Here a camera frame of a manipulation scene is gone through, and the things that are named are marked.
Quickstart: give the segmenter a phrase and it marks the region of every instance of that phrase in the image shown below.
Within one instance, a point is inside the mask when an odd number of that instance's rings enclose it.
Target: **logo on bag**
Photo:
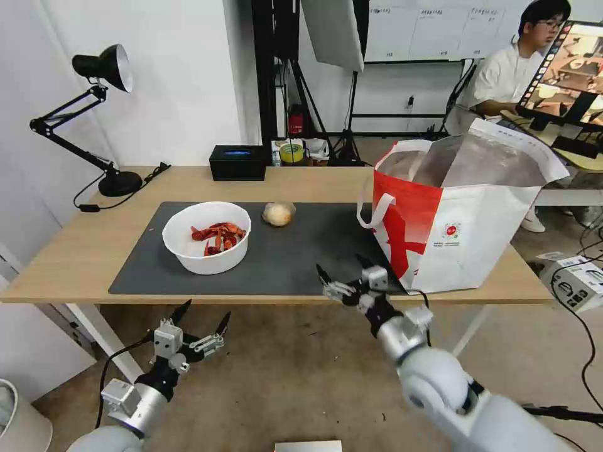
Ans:
[[[434,247],[459,246],[460,223],[446,223],[442,229],[442,241],[434,242]]]
[[[442,237],[444,239],[458,239],[460,233],[460,224],[458,223],[448,223],[444,226],[444,234]]]

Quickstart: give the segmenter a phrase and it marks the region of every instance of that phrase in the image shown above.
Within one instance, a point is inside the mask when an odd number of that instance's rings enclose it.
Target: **shopping bag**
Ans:
[[[479,287],[541,188],[567,177],[551,149],[476,119],[464,136],[399,141],[374,170],[371,229],[403,287]]]

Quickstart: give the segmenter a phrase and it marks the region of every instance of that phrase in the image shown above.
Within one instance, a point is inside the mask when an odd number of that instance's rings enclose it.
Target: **glasses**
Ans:
[[[558,22],[556,20],[538,21],[538,23],[545,24],[551,30],[559,30],[561,28],[561,25],[563,25],[563,22]]]

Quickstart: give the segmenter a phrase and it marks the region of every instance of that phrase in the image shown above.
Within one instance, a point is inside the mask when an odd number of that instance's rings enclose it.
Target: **table leg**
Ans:
[[[124,344],[119,340],[115,331],[109,326],[96,306],[93,304],[68,303],[67,307],[81,322],[82,326],[88,330],[94,340],[99,343],[107,356],[111,356],[124,348]],[[122,353],[114,358],[113,362],[132,384],[143,373],[129,352]]]
[[[469,308],[469,313],[463,322],[466,325],[464,332],[459,337],[451,338],[448,346],[445,347],[446,350],[450,350],[452,355],[458,357],[493,309],[494,306],[491,304]]]

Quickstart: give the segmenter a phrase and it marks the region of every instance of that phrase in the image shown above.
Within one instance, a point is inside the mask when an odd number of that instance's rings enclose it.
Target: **floor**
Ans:
[[[391,140],[366,139],[373,159]],[[562,250],[576,252],[579,226],[558,210],[543,209],[544,234],[520,230],[514,245],[525,259]],[[466,308],[435,308],[435,344],[443,343]],[[124,343],[137,340],[169,315],[165,306],[103,306]],[[194,306],[185,331],[203,335],[226,312]],[[603,309],[584,314],[595,341],[603,344]],[[136,350],[140,363],[150,347]],[[575,318],[551,306],[497,308],[460,356],[466,371],[492,392],[519,402],[569,405],[595,411],[580,381],[589,357],[585,333]],[[96,419],[101,363],[35,406],[55,434],[51,452],[65,451],[89,432]],[[110,377],[116,375],[112,370]],[[603,399],[603,360],[589,382]],[[600,450],[603,431],[579,422],[544,420],[586,450]],[[322,307],[234,307],[226,347],[193,365],[181,378],[163,421],[146,451],[270,452],[275,442],[342,440],[345,452],[448,451],[448,441],[402,402],[393,367],[351,309]]]

